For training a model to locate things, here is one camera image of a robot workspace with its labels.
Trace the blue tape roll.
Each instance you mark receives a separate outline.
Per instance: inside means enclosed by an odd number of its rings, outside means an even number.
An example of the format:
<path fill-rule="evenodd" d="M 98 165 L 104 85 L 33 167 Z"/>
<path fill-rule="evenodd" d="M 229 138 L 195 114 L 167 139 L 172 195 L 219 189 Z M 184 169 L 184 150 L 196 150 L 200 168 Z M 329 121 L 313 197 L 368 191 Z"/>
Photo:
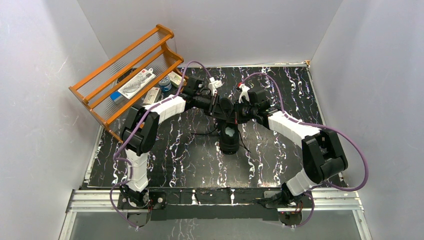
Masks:
<path fill-rule="evenodd" d="M 158 82 L 158 85 L 163 93 L 169 92 L 172 89 L 172 83 L 170 77 L 166 75 L 163 79 Z"/>

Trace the aluminium frame rail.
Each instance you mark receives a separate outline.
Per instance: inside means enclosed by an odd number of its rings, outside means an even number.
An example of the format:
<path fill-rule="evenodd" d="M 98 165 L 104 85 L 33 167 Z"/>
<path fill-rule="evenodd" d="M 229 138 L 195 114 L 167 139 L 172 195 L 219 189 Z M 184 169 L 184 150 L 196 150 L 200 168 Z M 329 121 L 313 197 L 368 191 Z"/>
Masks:
<path fill-rule="evenodd" d="M 363 211 L 363 205 L 356 191 L 346 192 L 334 188 L 312 190 L 316 211 L 352 210 Z M 76 190 L 71 194 L 68 212 L 112 212 L 118 203 L 119 193 L 109 190 Z"/>

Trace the blue eraser block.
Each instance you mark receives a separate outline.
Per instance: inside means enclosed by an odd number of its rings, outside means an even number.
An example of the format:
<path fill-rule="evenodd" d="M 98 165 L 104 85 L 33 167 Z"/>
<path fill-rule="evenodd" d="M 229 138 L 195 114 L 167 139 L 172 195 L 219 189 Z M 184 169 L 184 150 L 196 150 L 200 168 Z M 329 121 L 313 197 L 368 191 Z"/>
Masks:
<path fill-rule="evenodd" d="M 115 105 L 120 104 L 124 100 L 123 95 L 118 91 L 113 92 L 109 97 Z"/>

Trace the orange wooden shelf rack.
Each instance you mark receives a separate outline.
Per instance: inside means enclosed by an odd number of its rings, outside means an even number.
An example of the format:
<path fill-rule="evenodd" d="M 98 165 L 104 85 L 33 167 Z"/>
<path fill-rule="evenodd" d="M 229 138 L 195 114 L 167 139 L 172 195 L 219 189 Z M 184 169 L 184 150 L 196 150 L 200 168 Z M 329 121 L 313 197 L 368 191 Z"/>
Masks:
<path fill-rule="evenodd" d="M 173 37 L 172 30 L 157 24 L 148 33 L 69 87 L 104 130 L 117 141 L 121 140 L 122 124 L 129 108 L 138 103 L 152 87 L 158 86 L 159 81 L 170 72 L 182 74 L 178 66 L 184 62 L 183 57 L 167 45 L 167 41 Z M 119 102 L 115 102 L 112 94 L 143 69 L 152 70 L 155 79 L 130 99 L 123 97 Z"/>

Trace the white ruler set package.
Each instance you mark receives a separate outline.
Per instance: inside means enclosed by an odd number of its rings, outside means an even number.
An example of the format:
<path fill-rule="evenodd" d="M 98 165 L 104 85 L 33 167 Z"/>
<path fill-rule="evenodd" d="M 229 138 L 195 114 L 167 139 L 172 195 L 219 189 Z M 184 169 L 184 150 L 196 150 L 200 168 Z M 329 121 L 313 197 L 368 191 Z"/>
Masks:
<path fill-rule="evenodd" d="M 137 73 L 134 77 L 128 80 L 117 91 L 123 97 L 130 100 L 155 78 L 156 78 L 156 75 L 154 74 L 153 68 L 149 68 L 149 69 L 143 68 L 139 73 Z"/>

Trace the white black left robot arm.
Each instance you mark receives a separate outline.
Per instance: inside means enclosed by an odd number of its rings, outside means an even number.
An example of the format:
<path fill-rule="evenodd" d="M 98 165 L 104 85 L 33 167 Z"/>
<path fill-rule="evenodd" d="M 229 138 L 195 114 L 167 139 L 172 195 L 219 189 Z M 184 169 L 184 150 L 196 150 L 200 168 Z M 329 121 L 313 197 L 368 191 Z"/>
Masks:
<path fill-rule="evenodd" d="M 156 142 L 158 127 L 165 120 L 191 108 L 202 109 L 215 120 L 214 129 L 219 133 L 220 150 L 228 155 L 238 151 L 240 135 L 236 108 L 231 100 L 218 96 L 217 89 L 222 85 L 220 80 L 213 77 L 209 78 L 208 85 L 199 78 L 190 77 L 179 95 L 170 95 L 157 103 L 131 108 L 121 132 L 123 147 L 114 155 L 115 160 L 126 162 L 128 176 L 118 186 L 131 207 L 144 208 L 151 202 L 148 157 Z"/>

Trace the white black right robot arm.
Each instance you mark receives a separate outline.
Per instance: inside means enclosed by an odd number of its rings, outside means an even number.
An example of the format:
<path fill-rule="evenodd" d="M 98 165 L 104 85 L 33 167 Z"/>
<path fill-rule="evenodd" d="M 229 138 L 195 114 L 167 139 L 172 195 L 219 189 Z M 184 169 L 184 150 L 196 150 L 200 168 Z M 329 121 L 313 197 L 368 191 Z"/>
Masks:
<path fill-rule="evenodd" d="M 271 106 L 263 90 L 254 91 L 244 84 L 235 104 L 236 119 L 254 119 L 265 128 L 290 139 L 302 150 L 302 169 L 281 186 L 281 193 L 269 197 L 272 203 L 295 207 L 302 194 L 348 168 L 348 161 L 334 130 L 310 126 Z"/>

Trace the beige rectangular box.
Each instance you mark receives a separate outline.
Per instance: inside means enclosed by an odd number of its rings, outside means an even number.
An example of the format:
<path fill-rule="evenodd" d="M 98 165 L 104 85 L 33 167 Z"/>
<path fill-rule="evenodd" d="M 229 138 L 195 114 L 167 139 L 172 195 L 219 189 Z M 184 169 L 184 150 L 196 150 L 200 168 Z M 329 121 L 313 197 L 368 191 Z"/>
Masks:
<path fill-rule="evenodd" d="M 162 94 L 160 87 L 152 87 L 145 95 L 143 105 L 152 105 L 156 103 Z"/>

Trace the black mesh shoe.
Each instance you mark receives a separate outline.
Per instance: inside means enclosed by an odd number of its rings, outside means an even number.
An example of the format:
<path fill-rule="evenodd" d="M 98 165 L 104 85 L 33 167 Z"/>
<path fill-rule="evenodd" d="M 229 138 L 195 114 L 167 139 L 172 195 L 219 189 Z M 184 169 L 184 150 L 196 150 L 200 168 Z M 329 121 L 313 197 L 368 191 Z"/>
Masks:
<path fill-rule="evenodd" d="M 222 119 L 217 121 L 220 134 L 219 147 L 223 154 L 233 155 L 240 147 L 239 129 L 235 119 L 234 104 L 228 98 L 220 98 L 219 107 L 223 114 Z"/>

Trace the small green white box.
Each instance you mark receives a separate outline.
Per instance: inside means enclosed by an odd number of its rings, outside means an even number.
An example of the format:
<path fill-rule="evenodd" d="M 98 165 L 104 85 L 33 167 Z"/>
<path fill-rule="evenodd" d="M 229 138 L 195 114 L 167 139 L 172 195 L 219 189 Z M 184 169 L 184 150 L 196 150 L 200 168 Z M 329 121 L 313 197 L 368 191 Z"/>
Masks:
<path fill-rule="evenodd" d="M 170 73 L 167 74 L 167 77 L 169 78 L 171 84 L 178 88 L 182 82 L 182 76 L 179 75 L 178 73 L 171 71 Z"/>

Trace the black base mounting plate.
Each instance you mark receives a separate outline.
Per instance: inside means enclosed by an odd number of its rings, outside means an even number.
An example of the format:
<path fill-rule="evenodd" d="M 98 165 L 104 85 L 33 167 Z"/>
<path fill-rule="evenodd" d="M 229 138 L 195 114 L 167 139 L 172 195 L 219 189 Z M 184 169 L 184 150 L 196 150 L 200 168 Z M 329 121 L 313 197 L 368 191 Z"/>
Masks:
<path fill-rule="evenodd" d="M 117 208 L 129 219 L 262 219 L 299 224 L 312 207 L 312 195 L 291 196 L 281 187 L 120 187 Z"/>

